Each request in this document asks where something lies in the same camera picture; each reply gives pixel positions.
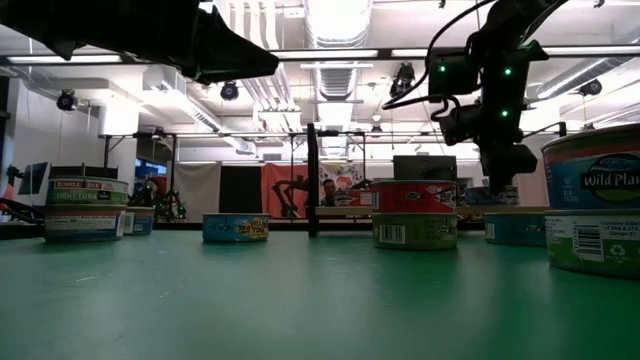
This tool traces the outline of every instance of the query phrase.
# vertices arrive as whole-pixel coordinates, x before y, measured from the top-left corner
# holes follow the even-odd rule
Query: green table
[[[2,360],[632,359],[639,301],[640,283],[479,236],[432,253],[284,232],[0,242]]]

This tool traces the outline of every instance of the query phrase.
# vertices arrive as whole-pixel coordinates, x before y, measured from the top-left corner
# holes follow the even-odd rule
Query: security camera
[[[220,90],[220,96],[227,101],[233,101],[238,98],[238,87],[235,81],[225,81],[222,90]]]
[[[62,94],[58,98],[56,105],[62,111],[76,111],[78,109],[78,98],[75,97],[75,91],[62,90]]]
[[[602,92],[602,84],[600,83],[600,81],[598,81],[598,79],[590,81],[582,85],[578,89],[578,93],[582,96],[587,96],[587,95],[595,96],[600,94],[601,92]]]

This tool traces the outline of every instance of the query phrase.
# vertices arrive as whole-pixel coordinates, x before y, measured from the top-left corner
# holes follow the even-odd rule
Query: stacked tuna cans
[[[640,278],[640,124],[546,144],[551,265]]]
[[[456,186],[455,182],[437,180],[371,184],[374,245],[403,250],[455,249]]]
[[[126,182],[92,177],[52,177],[45,208],[49,242],[112,241],[122,238]]]

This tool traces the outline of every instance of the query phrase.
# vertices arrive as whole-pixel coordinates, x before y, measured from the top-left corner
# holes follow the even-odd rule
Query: green label can
[[[640,278],[640,210],[550,211],[546,235],[553,266]]]
[[[447,250],[458,244],[455,214],[374,214],[374,246],[401,250]]]

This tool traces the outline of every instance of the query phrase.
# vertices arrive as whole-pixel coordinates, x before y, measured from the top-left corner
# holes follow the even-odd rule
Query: tuna can
[[[640,278],[640,209],[548,211],[545,215],[551,265]]]
[[[456,212],[456,183],[451,181],[398,180],[371,184],[372,210],[376,213]]]
[[[266,241],[269,214],[205,214],[202,237],[205,242]]]
[[[455,214],[373,214],[373,243],[385,249],[455,249],[457,221]]]
[[[49,179],[47,205],[126,205],[129,184],[123,181],[91,177]]]
[[[126,207],[117,205],[49,205],[45,240],[93,242],[122,239]]]
[[[498,194],[491,194],[488,186],[467,188],[464,190],[464,202],[467,206],[517,206],[519,204],[518,187],[508,185]]]
[[[553,209],[640,208],[640,124],[583,132],[542,148]]]
[[[485,214],[485,238],[490,244],[545,246],[543,213]]]
[[[125,235],[151,235],[155,211],[150,207],[128,207],[124,219]]]

